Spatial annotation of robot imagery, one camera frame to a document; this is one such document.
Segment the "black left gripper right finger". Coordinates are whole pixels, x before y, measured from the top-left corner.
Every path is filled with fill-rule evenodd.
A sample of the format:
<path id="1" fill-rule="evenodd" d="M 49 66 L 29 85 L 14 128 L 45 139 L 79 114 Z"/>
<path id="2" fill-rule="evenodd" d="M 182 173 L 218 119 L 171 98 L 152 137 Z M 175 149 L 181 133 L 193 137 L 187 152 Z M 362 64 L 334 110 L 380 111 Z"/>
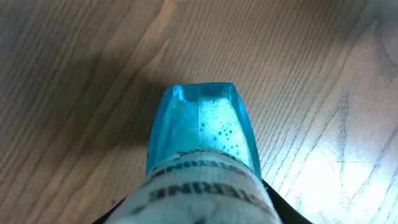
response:
<path id="1" fill-rule="evenodd" d="M 288 204 L 264 179 L 262 184 L 283 224 L 312 224 Z"/>

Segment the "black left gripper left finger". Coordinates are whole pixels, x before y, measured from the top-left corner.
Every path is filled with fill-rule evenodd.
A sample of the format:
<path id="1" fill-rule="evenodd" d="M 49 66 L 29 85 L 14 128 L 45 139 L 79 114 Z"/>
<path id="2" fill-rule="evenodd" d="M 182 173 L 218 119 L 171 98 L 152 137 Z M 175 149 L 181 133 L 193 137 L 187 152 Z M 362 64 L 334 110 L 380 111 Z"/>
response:
<path id="1" fill-rule="evenodd" d="M 107 213 L 99 217 L 99 219 L 95 220 L 92 224 L 105 224 L 106 220 L 111 216 L 111 214 L 125 201 L 125 197 L 117 203 L 111 210 Z"/>

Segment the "blue mouthwash bottle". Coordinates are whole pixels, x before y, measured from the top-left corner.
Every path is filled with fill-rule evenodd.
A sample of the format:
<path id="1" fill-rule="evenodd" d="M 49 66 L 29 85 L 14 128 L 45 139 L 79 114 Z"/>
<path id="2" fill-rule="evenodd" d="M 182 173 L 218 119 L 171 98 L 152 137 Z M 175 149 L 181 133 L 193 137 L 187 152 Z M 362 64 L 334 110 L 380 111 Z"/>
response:
<path id="1" fill-rule="evenodd" d="M 280 223 L 232 83 L 174 85 L 152 127 L 147 175 L 108 223 Z"/>

